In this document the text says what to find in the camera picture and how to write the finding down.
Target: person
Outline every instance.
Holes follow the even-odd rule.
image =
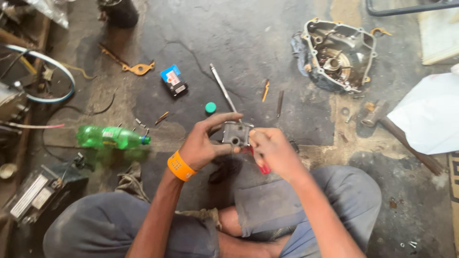
[[[174,213],[185,183],[176,168],[198,171],[218,155],[239,152],[231,145],[214,145],[208,135],[221,129],[224,121],[240,118],[242,114],[225,113],[198,122],[175,154],[181,164],[164,171],[151,205],[119,192],[73,203],[46,232],[45,256],[365,257],[381,206],[378,185],[364,171],[349,166],[308,171],[279,129],[255,128],[249,140],[257,164],[268,165],[283,179],[238,190],[235,206],[218,210],[221,230],[213,219]],[[297,225],[292,234],[275,241],[243,239],[292,225]]]

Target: bottle label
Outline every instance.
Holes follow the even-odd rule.
[[[116,142],[116,139],[119,136],[119,133],[121,132],[122,128],[117,128],[117,127],[107,127],[104,129],[102,132],[102,141],[105,146],[110,146],[113,148],[116,148],[118,146],[118,143]]]

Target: hammer handle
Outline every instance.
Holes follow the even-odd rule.
[[[405,132],[396,126],[388,117],[383,117],[379,120],[381,124],[397,138],[416,158],[418,158],[432,173],[440,175],[445,171],[445,168],[432,156],[417,152],[409,145],[406,140]]]

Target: stained floor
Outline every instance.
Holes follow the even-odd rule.
[[[393,108],[421,78],[448,71],[449,66],[421,65],[416,15],[370,17],[360,0],[147,0],[135,1],[135,5],[140,20],[131,30],[110,28],[97,21],[98,10],[91,0],[69,3],[68,31],[58,26],[51,30],[52,57],[97,75],[91,81],[73,72],[77,91],[69,105],[103,110],[117,88],[113,105],[103,114],[87,116],[63,109],[52,117],[50,123],[66,124],[65,129],[44,133],[45,143],[54,146],[49,147],[54,154],[73,159],[82,151],[73,148],[75,131],[82,124],[123,123],[123,127],[137,127],[137,132],[144,133],[134,121],[138,118],[151,128],[149,147],[104,153],[82,151],[95,165],[94,172],[84,172],[90,177],[88,194],[112,191],[116,174],[132,160],[140,159],[144,189],[148,196],[154,195],[166,159],[180,147],[193,124],[206,118],[204,105],[213,101],[219,112],[229,111],[213,80],[209,68],[213,63],[236,109],[245,114],[244,120],[258,127],[281,128],[300,145],[300,156],[307,167],[349,164],[376,180],[383,204],[368,257],[455,256],[448,176],[434,177],[382,127],[369,129],[359,123],[365,102],[386,99]],[[319,89],[298,72],[290,39],[314,17],[367,31],[384,28],[393,34],[378,37],[379,55],[369,73],[371,82],[363,88],[363,99]],[[154,59],[156,68],[142,77],[122,72],[112,59],[101,54],[99,42],[131,65]],[[173,64],[190,87],[178,99],[170,96],[159,75]],[[266,79],[271,85],[267,100],[261,102]],[[57,88],[64,84],[55,83]],[[275,114],[280,90],[285,95],[278,119]],[[349,124],[340,113],[343,107],[354,114]],[[52,109],[36,106],[36,110],[45,112]],[[157,118],[167,111],[169,117],[154,127]],[[42,123],[43,119],[36,116],[35,122]],[[347,143],[338,132],[345,134]],[[59,163],[44,152],[40,134],[37,132],[30,144],[31,169],[42,163]],[[233,203],[234,189],[279,179],[274,174],[261,175],[247,156],[236,155],[233,159],[231,165],[237,173],[222,183],[207,183],[218,164],[210,164],[187,183],[178,209],[223,208]],[[392,200],[397,208],[389,206]],[[418,242],[418,247],[411,248],[408,241]]]

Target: hammer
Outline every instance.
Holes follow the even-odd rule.
[[[397,138],[416,158],[418,158],[430,171],[435,175],[440,175],[445,171],[445,168],[434,158],[424,153],[417,152],[411,148],[406,140],[405,132],[396,126],[387,116],[387,109],[389,103],[385,100],[378,100],[375,104],[375,109],[368,113],[368,115],[361,121],[361,123],[368,127],[373,127],[378,121]]]

